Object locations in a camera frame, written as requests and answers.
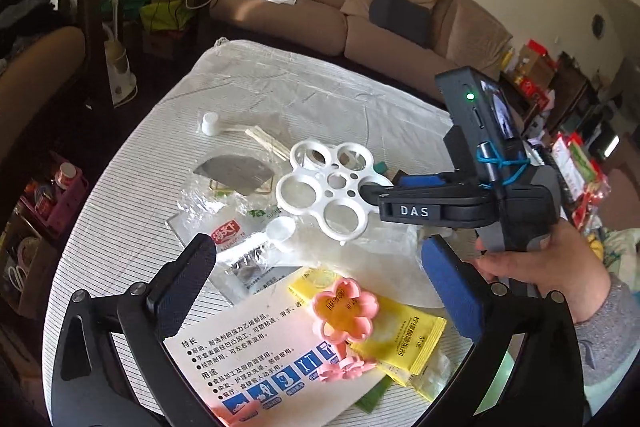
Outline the grey green sleeve forearm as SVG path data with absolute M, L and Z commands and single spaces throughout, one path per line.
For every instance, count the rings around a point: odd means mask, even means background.
M 610 279 L 611 289 L 600 309 L 575 325 L 592 415 L 612 397 L 639 353 L 639 303 L 615 274 Z

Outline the person right hand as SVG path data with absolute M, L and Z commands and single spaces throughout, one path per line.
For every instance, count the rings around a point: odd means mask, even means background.
M 545 296 L 559 291 L 566 299 L 574 323 L 588 321 L 602 307 L 612 281 L 587 239 L 561 219 L 541 251 L 487 253 L 472 261 L 492 281 L 505 277 L 532 284 Z

